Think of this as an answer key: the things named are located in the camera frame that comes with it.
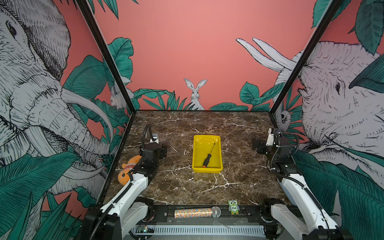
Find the black orange-tipped screwdriver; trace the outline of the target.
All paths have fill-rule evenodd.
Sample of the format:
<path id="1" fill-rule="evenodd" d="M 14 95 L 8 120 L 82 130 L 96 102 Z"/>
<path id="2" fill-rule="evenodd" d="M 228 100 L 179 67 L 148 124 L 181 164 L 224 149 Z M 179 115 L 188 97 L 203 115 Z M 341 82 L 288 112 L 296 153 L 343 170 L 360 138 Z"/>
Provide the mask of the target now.
<path id="1" fill-rule="evenodd" d="M 204 160 L 203 167 L 206 168 L 210 162 L 210 159 L 212 157 L 212 152 L 216 146 L 216 143 L 213 144 L 211 151 L 208 153 L 206 159 Z"/>

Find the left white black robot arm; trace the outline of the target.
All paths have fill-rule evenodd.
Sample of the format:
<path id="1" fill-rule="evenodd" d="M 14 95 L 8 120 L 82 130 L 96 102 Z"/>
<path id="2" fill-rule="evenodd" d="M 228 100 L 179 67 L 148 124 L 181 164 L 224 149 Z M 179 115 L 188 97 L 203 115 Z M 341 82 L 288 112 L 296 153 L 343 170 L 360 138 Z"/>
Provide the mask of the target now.
<path id="1" fill-rule="evenodd" d="M 167 156 L 167 147 L 154 137 L 147 124 L 142 135 L 139 162 L 127 172 L 124 187 L 105 205 L 91 207 L 76 240 L 122 240 L 140 221 L 155 215 L 154 201 L 140 197 L 159 169 L 159 160 Z"/>

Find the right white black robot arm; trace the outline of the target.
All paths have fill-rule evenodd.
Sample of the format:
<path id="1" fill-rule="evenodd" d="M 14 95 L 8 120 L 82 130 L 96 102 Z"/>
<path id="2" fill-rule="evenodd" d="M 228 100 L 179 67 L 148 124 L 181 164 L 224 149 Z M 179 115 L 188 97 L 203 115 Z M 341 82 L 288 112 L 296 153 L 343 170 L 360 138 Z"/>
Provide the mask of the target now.
<path id="1" fill-rule="evenodd" d="M 301 218 L 297 217 L 280 199 L 265 199 L 260 211 L 264 222 L 277 221 L 295 240 L 353 239 L 316 199 L 293 158 L 298 147 L 293 148 L 278 128 L 270 128 L 267 140 L 256 140 L 252 149 L 267 157 L 268 170 L 302 214 Z"/>

